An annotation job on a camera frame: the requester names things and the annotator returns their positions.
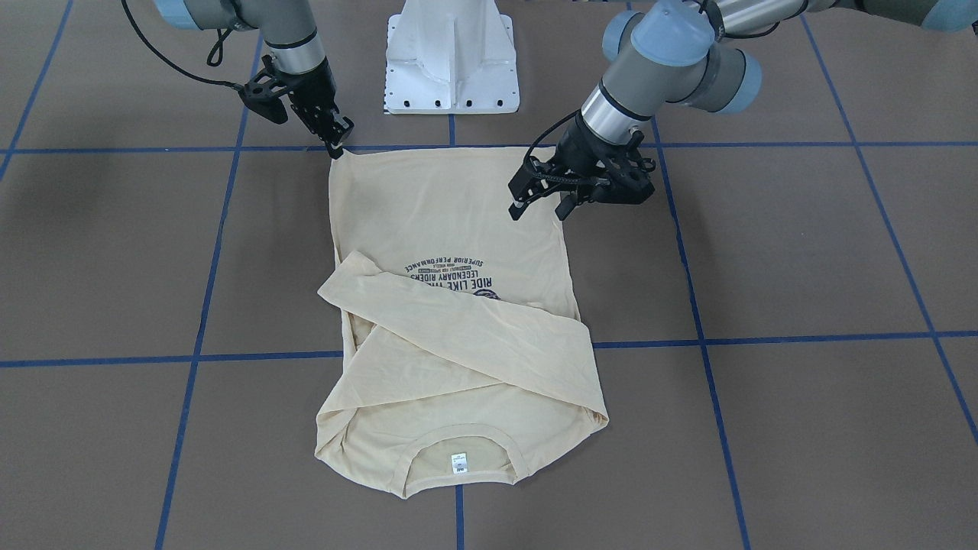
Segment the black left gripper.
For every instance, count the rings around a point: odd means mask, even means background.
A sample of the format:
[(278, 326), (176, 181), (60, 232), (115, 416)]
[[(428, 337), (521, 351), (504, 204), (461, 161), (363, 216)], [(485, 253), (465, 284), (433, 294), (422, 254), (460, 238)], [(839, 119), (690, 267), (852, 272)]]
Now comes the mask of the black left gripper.
[[(591, 131), (583, 115), (576, 115), (556, 146), (552, 164), (582, 181), (587, 202), (639, 205), (656, 191), (656, 162), (640, 153), (645, 139), (645, 133), (635, 128), (625, 132), (624, 144), (608, 143)], [(565, 222), (582, 203), (577, 192), (562, 192), (558, 220)]]

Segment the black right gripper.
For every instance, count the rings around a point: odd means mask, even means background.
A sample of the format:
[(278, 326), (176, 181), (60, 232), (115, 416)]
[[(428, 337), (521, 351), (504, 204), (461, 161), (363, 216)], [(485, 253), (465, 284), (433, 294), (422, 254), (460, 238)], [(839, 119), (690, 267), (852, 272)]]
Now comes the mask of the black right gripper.
[(321, 132), (331, 159), (345, 153), (345, 141), (355, 128), (348, 116), (339, 114), (335, 104), (335, 81), (329, 61), (323, 60), (311, 72), (290, 74), (291, 107), (310, 132)]

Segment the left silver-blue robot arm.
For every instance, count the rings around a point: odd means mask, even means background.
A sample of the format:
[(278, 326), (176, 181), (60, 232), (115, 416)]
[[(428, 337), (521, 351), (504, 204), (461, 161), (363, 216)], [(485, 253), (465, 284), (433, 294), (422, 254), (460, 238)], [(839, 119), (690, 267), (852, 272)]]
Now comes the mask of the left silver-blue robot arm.
[(551, 193), (560, 195), (560, 220), (584, 203), (645, 202), (654, 191), (656, 164), (640, 154), (643, 125), (667, 104), (742, 112), (756, 98), (763, 72), (729, 41), (831, 9), (942, 32), (963, 31), (976, 20), (974, 1), (656, 1), (645, 13), (623, 11), (602, 36), (607, 72), (567, 118), (552, 159), (525, 160), (529, 182), (511, 182), (511, 216)]

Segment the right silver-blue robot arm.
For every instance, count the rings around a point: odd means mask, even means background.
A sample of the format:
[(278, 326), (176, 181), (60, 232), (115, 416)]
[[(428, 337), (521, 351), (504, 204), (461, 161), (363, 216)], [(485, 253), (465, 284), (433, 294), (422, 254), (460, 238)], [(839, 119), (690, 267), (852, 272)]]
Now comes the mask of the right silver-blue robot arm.
[(157, 13), (172, 27), (213, 29), (219, 39), (234, 31), (261, 31), (268, 52), (262, 69), (244, 84), (202, 78), (200, 83), (229, 87), (248, 111), (282, 125), (291, 109), (308, 132), (339, 159), (353, 121), (336, 105), (336, 86), (313, 11), (307, 1), (157, 1)]

